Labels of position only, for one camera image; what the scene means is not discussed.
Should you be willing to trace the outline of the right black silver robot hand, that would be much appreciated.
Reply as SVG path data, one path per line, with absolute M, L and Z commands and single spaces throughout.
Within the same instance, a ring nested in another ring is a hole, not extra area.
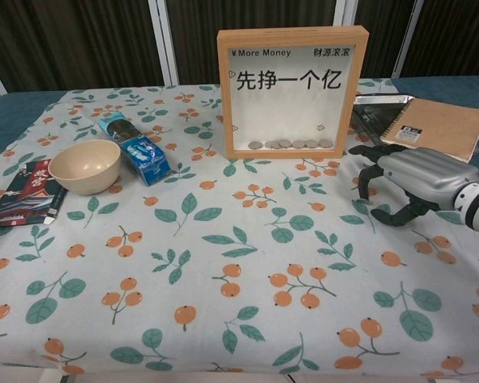
M 407 148 L 399 144 L 357 145 L 348 152 L 373 162 L 358 176 L 358 192 L 362 199 L 369 199 L 369 182 L 381 176 L 399 186 L 409 197 L 409 203 L 394 214 L 379 208 L 371 211 L 377 221 L 391 227 L 404 226 L 428 211 L 452 211 L 461 191 L 470 184 L 479 184 L 476 167 L 430 148 Z

